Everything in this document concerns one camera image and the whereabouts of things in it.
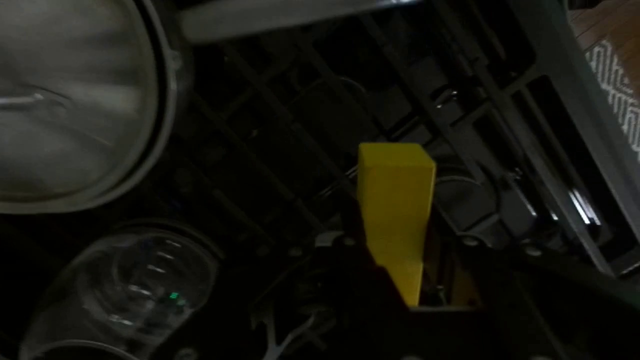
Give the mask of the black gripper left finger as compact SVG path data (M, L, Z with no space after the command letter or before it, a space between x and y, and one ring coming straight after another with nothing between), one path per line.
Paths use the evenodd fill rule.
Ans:
M338 227L318 237L314 255L329 269L341 360L400 360L409 308L367 244L357 200L338 208Z

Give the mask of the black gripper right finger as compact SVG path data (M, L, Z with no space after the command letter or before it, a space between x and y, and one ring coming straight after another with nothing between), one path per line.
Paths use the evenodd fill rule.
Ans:
M490 249L434 220L511 360L640 360L640 294L538 244Z

